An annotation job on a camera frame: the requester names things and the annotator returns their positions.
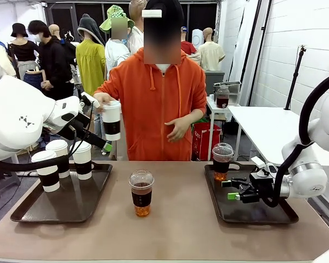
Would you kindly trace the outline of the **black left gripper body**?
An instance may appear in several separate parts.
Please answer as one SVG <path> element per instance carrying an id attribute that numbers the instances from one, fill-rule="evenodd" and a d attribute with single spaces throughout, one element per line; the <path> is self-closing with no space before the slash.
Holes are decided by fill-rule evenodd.
<path id="1" fill-rule="evenodd" d="M 91 120 L 89 117 L 82 113 L 78 113 L 78 115 L 70 120 L 57 134 L 64 139 L 73 140 L 76 132 L 76 138 L 87 140 L 91 134 L 89 131 L 90 124 Z"/>

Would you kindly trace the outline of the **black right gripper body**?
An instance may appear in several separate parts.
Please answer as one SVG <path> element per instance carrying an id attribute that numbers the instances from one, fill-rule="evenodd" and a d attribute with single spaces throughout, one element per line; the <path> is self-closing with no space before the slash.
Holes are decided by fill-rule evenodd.
<path id="1" fill-rule="evenodd" d="M 274 179 L 271 175 L 259 176 L 257 173 L 249 175 L 249 183 L 240 192 L 240 201 L 255 203 L 261 199 L 272 198 L 274 193 Z"/>

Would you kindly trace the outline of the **person's right hand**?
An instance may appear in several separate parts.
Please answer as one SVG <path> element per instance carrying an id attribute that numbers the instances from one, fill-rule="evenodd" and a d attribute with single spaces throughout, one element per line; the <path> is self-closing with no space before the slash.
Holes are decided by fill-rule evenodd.
<path id="1" fill-rule="evenodd" d="M 101 113 L 101 112 L 104 111 L 104 109 L 103 109 L 103 105 L 104 104 L 109 104 L 110 101 L 113 101 L 114 100 L 114 98 L 112 98 L 108 93 L 102 93 L 102 92 L 95 93 L 93 97 L 100 104 L 100 106 L 97 108 L 97 112 L 98 113 Z"/>

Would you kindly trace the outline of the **person's left hand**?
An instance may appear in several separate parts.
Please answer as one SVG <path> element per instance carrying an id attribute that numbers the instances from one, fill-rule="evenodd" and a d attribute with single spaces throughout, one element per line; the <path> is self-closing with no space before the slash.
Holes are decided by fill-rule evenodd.
<path id="1" fill-rule="evenodd" d="M 167 139 L 169 142 L 174 142 L 174 141 L 178 141 L 181 138 L 183 138 L 183 136 L 185 135 L 186 131 L 189 128 L 189 121 L 188 121 L 188 117 L 184 116 L 184 117 L 180 117 L 180 118 L 176 118 L 172 121 L 169 121 L 167 123 L 165 123 L 166 126 L 174 126 L 173 130 L 167 135 Z"/>

